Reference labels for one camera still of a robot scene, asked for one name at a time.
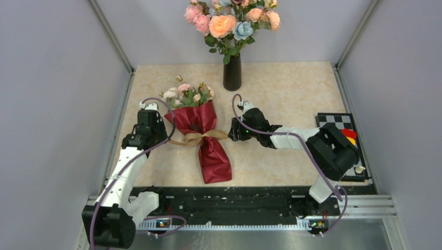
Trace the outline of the beige satin ribbon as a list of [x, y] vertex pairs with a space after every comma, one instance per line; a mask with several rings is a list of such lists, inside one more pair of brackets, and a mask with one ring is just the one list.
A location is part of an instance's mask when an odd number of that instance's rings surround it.
[[182, 142], [170, 140], [169, 143], [179, 146], [196, 146], [198, 145], [204, 138], [216, 138], [216, 139], [227, 139], [228, 134], [222, 130], [209, 130], [205, 133], [188, 133], [182, 138]]

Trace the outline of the red paper bouquet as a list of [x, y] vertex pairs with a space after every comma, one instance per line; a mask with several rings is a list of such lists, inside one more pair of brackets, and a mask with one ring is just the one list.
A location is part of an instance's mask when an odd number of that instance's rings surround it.
[[[176, 76], [179, 86], [161, 93], [161, 97], [172, 111], [165, 114], [169, 121], [183, 135], [205, 133], [216, 129], [217, 115], [213, 104], [215, 92], [201, 82], [193, 86]], [[204, 138], [198, 145], [198, 158], [205, 184], [226, 182], [232, 179], [230, 160], [220, 144], [220, 139]]]

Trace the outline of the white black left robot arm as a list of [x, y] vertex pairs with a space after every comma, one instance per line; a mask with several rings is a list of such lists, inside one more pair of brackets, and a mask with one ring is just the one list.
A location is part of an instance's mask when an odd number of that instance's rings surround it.
[[130, 199], [134, 182], [152, 149], [164, 143], [167, 132], [156, 109], [141, 109], [133, 131], [121, 144], [117, 165], [103, 192], [94, 204], [86, 205], [82, 220], [91, 247], [128, 249], [136, 227], [149, 213], [161, 215], [167, 209], [166, 199], [146, 191]]

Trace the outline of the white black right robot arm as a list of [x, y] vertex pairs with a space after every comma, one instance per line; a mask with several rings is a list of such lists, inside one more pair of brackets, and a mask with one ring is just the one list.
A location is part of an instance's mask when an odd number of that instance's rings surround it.
[[256, 107], [232, 118], [228, 137], [234, 142], [256, 139], [271, 149], [304, 150], [319, 174], [305, 201], [307, 211], [313, 215], [326, 209], [326, 200], [339, 193], [338, 183], [360, 160], [356, 131], [340, 129], [330, 122], [313, 129], [270, 124]]

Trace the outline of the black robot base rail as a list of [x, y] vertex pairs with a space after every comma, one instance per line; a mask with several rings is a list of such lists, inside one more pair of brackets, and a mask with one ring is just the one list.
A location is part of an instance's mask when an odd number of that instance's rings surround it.
[[175, 215], [172, 224], [214, 226], [294, 225], [300, 219], [330, 218], [340, 214], [338, 200], [319, 204], [306, 186], [270, 187], [135, 187], [131, 196], [142, 192], [159, 194], [159, 207], [151, 216]]

